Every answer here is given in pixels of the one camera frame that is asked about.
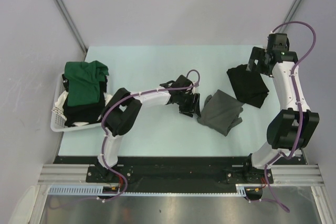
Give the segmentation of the grey t-shirt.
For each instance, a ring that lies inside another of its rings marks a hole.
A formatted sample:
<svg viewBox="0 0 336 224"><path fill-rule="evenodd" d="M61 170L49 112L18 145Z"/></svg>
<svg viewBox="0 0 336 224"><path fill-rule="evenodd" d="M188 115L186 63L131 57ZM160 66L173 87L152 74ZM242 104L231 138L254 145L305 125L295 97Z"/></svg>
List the grey t-shirt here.
<svg viewBox="0 0 336 224"><path fill-rule="evenodd" d="M197 121L199 124L227 136L232 128L243 121L240 117L243 105L244 103L227 93L217 90L206 98L201 116L197 118Z"/></svg>

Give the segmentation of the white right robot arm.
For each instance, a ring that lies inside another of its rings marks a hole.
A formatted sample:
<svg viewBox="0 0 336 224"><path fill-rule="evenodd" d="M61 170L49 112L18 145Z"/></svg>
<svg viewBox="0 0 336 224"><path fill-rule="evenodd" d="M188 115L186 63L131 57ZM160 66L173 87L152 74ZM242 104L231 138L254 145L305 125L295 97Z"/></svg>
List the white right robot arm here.
<svg viewBox="0 0 336 224"><path fill-rule="evenodd" d="M250 154L249 165L242 169L243 179L254 183L261 177L261 169L280 158L291 159L297 149L306 147L320 117L304 98L298 56L290 51L287 34L269 34L266 48L252 49L246 69L273 79L280 104L279 113L267 127L265 144Z"/></svg>

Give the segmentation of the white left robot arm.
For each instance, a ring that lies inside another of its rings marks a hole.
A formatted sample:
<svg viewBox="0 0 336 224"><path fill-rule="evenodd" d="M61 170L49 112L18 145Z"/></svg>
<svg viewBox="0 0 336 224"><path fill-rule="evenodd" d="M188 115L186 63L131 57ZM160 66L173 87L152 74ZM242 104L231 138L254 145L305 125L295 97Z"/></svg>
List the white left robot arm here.
<svg viewBox="0 0 336 224"><path fill-rule="evenodd" d="M196 92L200 80L199 72L191 70L186 76L180 75L152 90L130 92L120 88L101 113L104 139L98 155L101 165L98 176L105 182L115 178L114 165L118 162L122 137L132 129L141 110L176 104L180 114L200 116L200 94Z"/></svg>

